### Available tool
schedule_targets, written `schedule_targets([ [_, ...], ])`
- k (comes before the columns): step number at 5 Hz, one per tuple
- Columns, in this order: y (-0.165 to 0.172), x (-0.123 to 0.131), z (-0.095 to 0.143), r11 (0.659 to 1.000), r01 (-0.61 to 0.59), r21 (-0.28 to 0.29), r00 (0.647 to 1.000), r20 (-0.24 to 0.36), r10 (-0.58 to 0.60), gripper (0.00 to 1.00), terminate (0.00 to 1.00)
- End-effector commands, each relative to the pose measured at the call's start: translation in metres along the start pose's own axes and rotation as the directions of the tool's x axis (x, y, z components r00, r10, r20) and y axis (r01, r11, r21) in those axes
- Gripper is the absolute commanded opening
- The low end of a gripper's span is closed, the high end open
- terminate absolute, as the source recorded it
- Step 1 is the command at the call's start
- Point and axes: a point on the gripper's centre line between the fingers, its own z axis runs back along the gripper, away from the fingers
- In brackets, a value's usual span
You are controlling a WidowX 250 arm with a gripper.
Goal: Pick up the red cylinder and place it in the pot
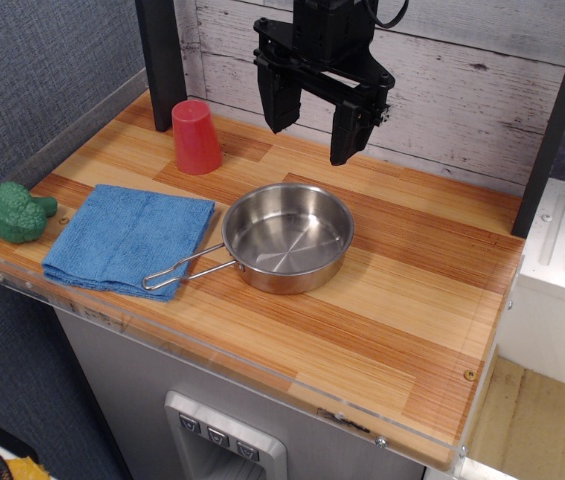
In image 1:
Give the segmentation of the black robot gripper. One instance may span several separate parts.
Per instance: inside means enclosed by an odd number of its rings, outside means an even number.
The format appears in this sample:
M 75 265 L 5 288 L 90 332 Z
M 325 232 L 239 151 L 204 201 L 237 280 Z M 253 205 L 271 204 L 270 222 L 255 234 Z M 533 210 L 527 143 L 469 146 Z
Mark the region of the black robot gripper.
M 376 61 L 370 1 L 295 1 L 290 23 L 262 17 L 255 54 L 265 121 L 279 133 L 300 117 L 301 93 L 337 103 L 330 162 L 344 165 L 388 117 L 392 75 Z

